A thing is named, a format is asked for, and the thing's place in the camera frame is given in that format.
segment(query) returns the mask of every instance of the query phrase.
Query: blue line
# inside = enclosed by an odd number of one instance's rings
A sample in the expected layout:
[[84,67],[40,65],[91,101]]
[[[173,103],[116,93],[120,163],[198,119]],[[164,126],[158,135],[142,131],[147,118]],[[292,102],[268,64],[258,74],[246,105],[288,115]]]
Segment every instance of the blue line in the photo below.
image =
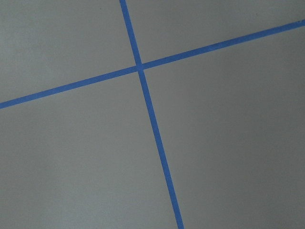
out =
[[297,22],[293,22],[290,24],[286,24],[286,25],[282,25],[282,26],[278,26],[278,27],[274,27],[271,29],[267,29],[264,31],[260,31],[260,32],[255,32],[255,33],[251,33],[242,37],[237,37],[234,39],[230,39],[230,40],[226,40],[223,42],[219,42],[219,43],[215,43],[215,44],[211,44],[208,46],[204,46],[198,49],[194,49],[194,50],[190,50],[187,52],[182,52],[179,54],[175,54],[172,56],[168,56],[168,57],[164,57],[158,60],[154,60],[154,61],[150,61],[147,63],[143,64],[143,69],[148,69],[148,68],[153,68],[162,64],[166,64],[166,63],[170,63],[170,62],[174,62],[174,61],[178,61],[181,59],[185,59],[188,57],[192,57],[192,56],[196,56],[199,54],[203,54],[206,52],[212,52],[215,51],[217,49],[222,49],[222,48],[226,48],[232,45],[236,45],[236,44],[240,44],[243,42],[248,42],[248,41],[252,41],[258,38],[262,38],[262,37],[266,37],[266,36],[270,36],[276,33],[280,33],[280,32],[284,32],[284,31],[288,31],[288,30],[292,30],[292,29],[296,29],[299,27],[305,26],[305,20],[302,21],[297,21]]
[[112,78],[116,78],[116,77],[119,77],[119,76],[122,76],[122,75],[129,74],[129,73],[135,73],[136,71],[137,71],[136,66],[133,66],[133,67],[121,69],[121,70],[118,70],[118,71],[115,71],[115,72],[106,73],[106,74],[95,76],[95,77],[92,77],[92,78],[89,78],[89,79],[85,79],[85,80],[77,81],[77,82],[74,82],[74,83],[66,84],[66,85],[63,85],[63,86],[55,87],[55,88],[52,88],[52,89],[49,89],[49,90],[46,90],[46,91],[43,91],[43,92],[29,94],[29,95],[24,96],[24,97],[20,97],[20,98],[17,98],[17,99],[12,99],[12,100],[0,103],[0,109],[5,108],[5,107],[9,107],[9,106],[14,106],[14,105],[21,104],[21,103],[25,103],[25,102],[28,102],[28,101],[31,101],[31,100],[43,98],[43,97],[46,97],[46,96],[49,96],[49,95],[52,95],[52,94],[65,92],[65,91],[72,90],[72,89],[75,89],[75,88],[78,88],[78,87],[83,87],[83,86],[86,86],[86,85],[89,85],[89,84],[92,84],[92,83],[97,83],[97,82],[101,82],[101,81],[104,81],[104,80],[109,80],[109,79],[112,79]]
[[136,63],[137,69],[138,69],[138,74],[139,74],[139,78],[140,78],[140,82],[141,82],[141,87],[142,87],[142,90],[143,90],[143,95],[144,95],[149,119],[150,119],[151,125],[152,125],[153,135],[154,135],[156,145],[157,145],[157,148],[158,148],[159,157],[160,157],[160,160],[161,160],[161,165],[162,165],[162,168],[163,168],[163,173],[164,173],[164,176],[165,176],[166,185],[167,185],[169,195],[170,195],[170,198],[171,198],[171,202],[172,202],[173,211],[174,211],[174,214],[175,214],[177,226],[178,226],[178,229],[184,229],[182,216],[181,216],[181,213],[180,213],[180,210],[179,210],[177,196],[176,196],[175,189],[174,189],[174,186],[173,186],[171,173],[170,173],[170,170],[169,170],[169,167],[168,167],[168,164],[167,164],[166,155],[165,155],[164,147],[163,147],[163,144],[162,144],[160,131],[159,131],[156,115],[154,113],[153,103],[152,103],[152,99],[151,99],[151,96],[150,96],[150,93],[149,93],[147,81],[146,81],[146,78],[145,78],[144,69],[143,69],[143,65],[142,65],[142,62],[141,62],[141,57],[140,57],[138,45],[137,45],[137,42],[136,42],[136,38],[135,38],[135,35],[134,35],[134,32],[133,32],[132,22],[131,22],[131,19],[130,19],[130,16],[129,16],[127,4],[126,4],[125,0],[120,0],[120,4],[121,4],[121,8],[122,8],[122,12],[123,12],[124,21],[125,21],[125,24],[126,24],[126,29],[127,29],[127,32],[128,32],[130,44],[132,46],[134,61]]

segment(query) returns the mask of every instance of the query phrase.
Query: gray floor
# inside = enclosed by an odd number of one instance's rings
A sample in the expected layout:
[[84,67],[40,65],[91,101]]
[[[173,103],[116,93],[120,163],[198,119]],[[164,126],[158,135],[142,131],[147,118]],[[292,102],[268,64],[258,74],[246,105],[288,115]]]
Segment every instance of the gray floor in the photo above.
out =
[[[304,19],[127,1],[142,61]],[[134,66],[119,1],[0,7],[0,102]],[[305,28],[145,70],[186,229],[305,228]],[[177,228],[137,73],[0,110],[4,229]]]

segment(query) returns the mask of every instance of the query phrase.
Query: gray surface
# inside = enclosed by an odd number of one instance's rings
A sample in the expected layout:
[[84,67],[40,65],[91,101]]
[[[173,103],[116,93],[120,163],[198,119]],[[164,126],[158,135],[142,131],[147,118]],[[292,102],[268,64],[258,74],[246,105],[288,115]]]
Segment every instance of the gray surface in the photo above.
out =
[[136,74],[0,110],[2,229],[176,228]]
[[2,0],[0,102],[134,65],[119,1]]
[[303,20],[304,0],[127,0],[143,62]]
[[305,228],[305,29],[148,69],[186,229]]

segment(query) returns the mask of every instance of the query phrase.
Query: diagonal blue line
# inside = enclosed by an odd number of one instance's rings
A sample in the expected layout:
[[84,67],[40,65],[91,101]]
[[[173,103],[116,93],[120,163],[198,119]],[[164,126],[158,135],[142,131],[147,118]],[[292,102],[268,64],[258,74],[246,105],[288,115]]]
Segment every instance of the diagonal blue line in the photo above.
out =
[[302,21],[297,21],[297,22],[293,22],[290,24],[286,24],[286,25],[282,25],[282,26],[278,26],[278,27],[274,27],[271,29],[267,29],[264,31],[260,31],[260,32],[255,32],[255,33],[251,33],[242,37],[237,37],[234,39],[230,39],[230,40],[226,40],[223,42],[219,42],[219,43],[215,43],[215,44],[211,44],[208,46],[204,46],[198,49],[194,49],[194,50],[190,50],[187,52],[182,52],[176,55],[172,55],[172,56],[168,56],[168,57],[164,57],[158,60],[154,60],[154,61],[150,61],[147,63],[143,64],[143,69],[148,69],[148,68],[153,68],[162,64],[166,64],[166,63],[170,63],[170,62],[174,62],[174,61],[178,61],[181,59],[185,59],[188,57],[192,57],[192,56],[196,56],[199,54],[203,54],[206,52],[212,52],[215,51],[217,49],[222,49],[222,48],[226,48],[232,45],[236,45],[236,44],[240,44],[243,42],[248,42],[248,41],[252,41],[255,39],[259,39],[262,37],[266,37],[266,36],[270,36],[276,33],[280,33],[280,32],[284,32],[284,31],[288,31],[288,30],[293,30],[299,27],[305,26],[305,20]]
[[155,112],[154,112],[154,109],[153,109],[153,103],[152,103],[152,99],[151,99],[151,96],[150,96],[150,93],[149,93],[149,88],[148,88],[148,85],[147,85],[147,81],[146,81],[146,78],[145,78],[144,69],[143,69],[143,66],[142,66],[138,45],[137,45],[136,38],[135,38],[135,35],[134,35],[134,31],[133,31],[133,28],[132,28],[132,22],[131,22],[131,19],[130,19],[130,16],[129,16],[127,4],[126,4],[125,0],[120,0],[120,4],[121,4],[121,8],[122,8],[122,12],[123,12],[124,21],[125,21],[126,29],[127,29],[127,32],[128,32],[130,44],[132,46],[134,61],[136,62],[136,66],[137,66],[137,69],[138,69],[138,74],[139,74],[139,78],[140,78],[140,82],[141,82],[141,87],[142,87],[142,91],[143,91],[143,95],[144,95],[149,119],[150,119],[151,125],[152,125],[153,135],[154,135],[156,145],[157,145],[157,148],[158,148],[159,157],[160,157],[160,160],[161,160],[161,165],[162,165],[162,168],[163,168],[163,173],[164,173],[164,176],[165,176],[166,185],[167,185],[169,195],[170,195],[170,199],[171,199],[171,202],[172,202],[173,211],[174,211],[174,214],[175,214],[177,226],[178,226],[178,229],[184,229],[182,216],[181,216],[181,213],[180,213],[180,210],[179,210],[177,196],[176,196],[176,193],[175,193],[171,173],[170,173],[170,170],[169,170],[169,167],[168,167],[164,147],[163,147],[163,144],[162,144],[162,139],[161,139],[159,127],[158,127],[156,115],[155,115]]
[[97,82],[101,82],[101,81],[104,81],[104,80],[109,80],[109,79],[112,79],[112,78],[115,78],[115,77],[119,77],[119,76],[122,76],[122,75],[129,74],[129,73],[135,73],[136,71],[137,71],[136,66],[133,66],[133,67],[121,69],[121,70],[118,70],[118,71],[115,71],[115,72],[106,73],[106,74],[95,76],[95,77],[92,77],[92,78],[89,78],[89,79],[85,79],[85,80],[77,81],[77,82],[74,82],[74,83],[66,84],[66,85],[63,85],[63,86],[55,87],[55,88],[52,88],[52,89],[49,89],[49,90],[46,90],[46,91],[43,91],[43,92],[29,94],[29,95],[24,96],[24,97],[20,97],[20,98],[17,98],[17,99],[12,99],[12,100],[0,103],[0,109],[5,108],[5,107],[9,107],[9,106],[14,106],[14,105],[21,104],[21,103],[25,103],[25,102],[28,102],[28,101],[31,101],[31,100],[43,98],[43,97],[46,97],[46,96],[49,96],[49,95],[52,95],[52,94],[65,92],[65,91],[72,90],[72,89],[75,89],[75,88],[78,88],[78,87],[83,87],[83,86],[86,86],[86,85],[89,85],[89,84],[92,84],[92,83],[97,83]]

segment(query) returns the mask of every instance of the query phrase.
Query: floor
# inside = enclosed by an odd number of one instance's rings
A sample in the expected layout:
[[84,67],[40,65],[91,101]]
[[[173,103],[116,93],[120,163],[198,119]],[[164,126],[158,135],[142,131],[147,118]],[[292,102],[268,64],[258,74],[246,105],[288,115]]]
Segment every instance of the floor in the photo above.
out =
[[302,0],[3,0],[3,229],[305,228]]

